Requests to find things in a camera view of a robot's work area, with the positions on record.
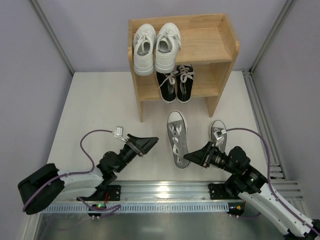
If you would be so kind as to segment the black canvas sneaker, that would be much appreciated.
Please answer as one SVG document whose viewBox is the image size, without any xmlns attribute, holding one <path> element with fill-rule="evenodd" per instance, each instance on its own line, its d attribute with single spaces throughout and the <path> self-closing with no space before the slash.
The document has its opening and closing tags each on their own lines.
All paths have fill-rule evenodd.
<svg viewBox="0 0 320 240">
<path fill-rule="evenodd" d="M 156 71 L 155 73 L 161 99 L 166 103 L 173 103 L 176 100 L 176 74 L 176 71 L 172 71 L 170 73 L 160 73 Z"/>
<path fill-rule="evenodd" d="M 191 99 L 195 72 L 191 64 L 177 65 L 176 70 L 177 100 L 184 104 Z"/>
</svg>

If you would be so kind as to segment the white sneaker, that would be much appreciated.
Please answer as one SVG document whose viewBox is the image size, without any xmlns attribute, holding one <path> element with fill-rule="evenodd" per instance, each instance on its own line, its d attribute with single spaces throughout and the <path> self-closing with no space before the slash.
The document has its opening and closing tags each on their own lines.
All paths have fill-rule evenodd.
<svg viewBox="0 0 320 240">
<path fill-rule="evenodd" d="M 153 51 L 156 42 L 156 31 L 148 23 L 136 31 L 133 44 L 133 67 L 139 76 L 151 75 L 154 71 Z"/>
<path fill-rule="evenodd" d="M 155 70 L 161 74 L 171 73 L 176 65 L 176 57 L 181 49 L 181 34 L 171 22 L 159 30 L 155 46 Z"/>
</svg>

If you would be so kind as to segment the wooden two-tier shoe shelf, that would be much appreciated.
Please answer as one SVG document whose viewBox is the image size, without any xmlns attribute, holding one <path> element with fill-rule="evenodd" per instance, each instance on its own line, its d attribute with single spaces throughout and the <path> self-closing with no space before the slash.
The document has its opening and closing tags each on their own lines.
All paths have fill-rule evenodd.
<svg viewBox="0 0 320 240">
<path fill-rule="evenodd" d="M 130 19 L 128 21 L 128 61 L 135 91 L 139 118 L 143 103 L 161 99 L 156 73 L 139 76 L 134 71 L 133 39 L 138 28 L 150 24 L 159 31 L 166 23 L 177 26 L 182 48 L 177 65 L 191 64 L 195 72 L 192 97 L 204 98 L 209 117 L 214 115 L 240 50 L 240 43 L 232 22 L 225 13 L 163 16 Z"/>
</svg>

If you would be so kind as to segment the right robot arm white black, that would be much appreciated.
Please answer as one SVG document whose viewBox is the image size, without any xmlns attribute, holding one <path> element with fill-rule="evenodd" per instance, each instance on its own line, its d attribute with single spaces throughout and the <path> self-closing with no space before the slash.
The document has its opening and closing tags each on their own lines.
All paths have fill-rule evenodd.
<svg viewBox="0 0 320 240">
<path fill-rule="evenodd" d="M 225 181 L 226 192 L 252 205 L 282 233 L 287 240 L 316 240 L 320 237 L 320 221 L 311 219 L 282 197 L 270 181 L 251 166 L 251 160 L 239 146 L 228 154 L 212 142 L 200 150 L 184 155 L 203 168 L 214 166 L 231 174 Z"/>
</svg>

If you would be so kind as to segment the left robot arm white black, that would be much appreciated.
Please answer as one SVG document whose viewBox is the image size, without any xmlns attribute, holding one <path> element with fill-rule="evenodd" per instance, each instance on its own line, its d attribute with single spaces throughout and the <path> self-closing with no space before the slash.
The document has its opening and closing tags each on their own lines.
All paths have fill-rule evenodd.
<svg viewBox="0 0 320 240">
<path fill-rule="evenodd" d="M 54 163 L 47 163 L 17 185 L 23 203 L 22 211 L 34 215 L 56 200 L 103 200 L 109 184 L 117 179 L 116 174 L 135 157 L 146 155 L 158 140 L 158 137 L 128 134 L 119 153 L 106 152 L 99 163 L 93 163 L 89 170 L 62 170 Z"/>
</svg>

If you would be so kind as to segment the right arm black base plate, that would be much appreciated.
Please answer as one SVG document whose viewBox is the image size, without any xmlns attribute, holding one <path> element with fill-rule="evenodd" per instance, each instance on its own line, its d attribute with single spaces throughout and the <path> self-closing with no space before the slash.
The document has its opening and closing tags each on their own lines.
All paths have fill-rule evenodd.
<svg viewBox="0 0 320 240">
<path fill-rule="evenodd" d="M 208 184 L 209 196 L 211 200 L 231 200 L 232 197 L 227 193 L 224 183 Z"/>
</svg>

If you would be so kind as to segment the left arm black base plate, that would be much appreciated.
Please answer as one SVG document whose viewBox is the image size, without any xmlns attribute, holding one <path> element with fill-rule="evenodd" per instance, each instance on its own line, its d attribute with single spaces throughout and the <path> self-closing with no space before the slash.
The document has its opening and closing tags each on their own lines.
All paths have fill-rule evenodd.
<svg viewBox="0 0 320 240">
<path fill-rule="evenodd" d="M 96 201 L 120 201 L 121 199 L 121 185 L 107 185 L 105 188 L 97 190 L 95 197 Z"/>
</svg>

